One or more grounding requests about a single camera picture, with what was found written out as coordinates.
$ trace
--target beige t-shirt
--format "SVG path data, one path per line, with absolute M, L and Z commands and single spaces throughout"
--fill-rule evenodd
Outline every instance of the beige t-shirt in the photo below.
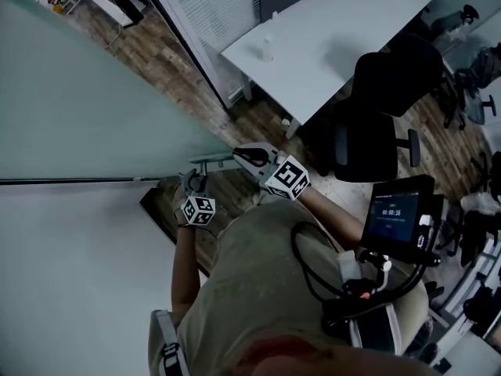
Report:
M 246 212 L 219 237 L 211 276 L 178 326 L 179 344 L 192 376 L 213 375 L 223 365 L 238 363 L 249 346 L 263 338 L 293 335 L 319 349 L 346 345 L 323 333 L 322 304 L 312 296 L 292 253 L 290 231 L 303 221 L 315 219 L 299 204 L 278 201 Z M 324 280 L 341 288 L 337 253 L 325 238 L 309 227 L 297 243 L 304 260 Z M 319 284 L 313 285 L 322 297 L 334 298 Z M 423 319 L 417 320 L 414 334 L 426 316 L 426 292 L 424 299 L 424 314 L 417 315 Z M 153 343 L 151 349 L 150 370 L 155 373 L 154 353 L 160 347 Z

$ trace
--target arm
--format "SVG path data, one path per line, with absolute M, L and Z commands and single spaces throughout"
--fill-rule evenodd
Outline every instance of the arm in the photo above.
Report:
M 175 217 L 180 226 L 187 223 L 182 211 L 177 211 Z M 199 290 L 200 277 L 195 255 L 195 229 L 179 227 L 171 286 L 172 312 L 179 316 L 179 319 L 183 318 L 191 308 Z
M 359 247 L 363 233 L 359 220 L 311 186 L 306 187 L 298 199 L 345 251 Z

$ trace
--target monitor screen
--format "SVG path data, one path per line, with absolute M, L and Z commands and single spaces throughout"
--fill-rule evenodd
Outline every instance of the monitor screen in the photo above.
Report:
M 368 231 L 378 237 L 410 242 L 419 192 L 376 195 L 369 208 Z

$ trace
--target display screen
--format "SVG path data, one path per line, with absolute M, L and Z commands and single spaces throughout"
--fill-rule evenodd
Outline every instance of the display screen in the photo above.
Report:
M 375 196 L 369 209 L 369 233 L 410 242 L 418 200 L 418 192 Z

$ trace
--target hand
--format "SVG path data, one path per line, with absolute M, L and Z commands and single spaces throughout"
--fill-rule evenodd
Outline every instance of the hand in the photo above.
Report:
M 182 186 L 181 186 L 181 184 L 179 184 L 176 187 L 175 192 L 174 192 L 173 204 L 176 204 L 184 197 L 185 197 L 185 195 L 184 195 L 184 192 L 182 191 Z M 174 217 L 175 217 L 176 221 L 178 222 L 178 226 L 184 226 L 185 224 L 188 224 L 188 220 L 186 220 L 186 216 L 181 209 L 178 209 L 177 211 L 175 211 Z

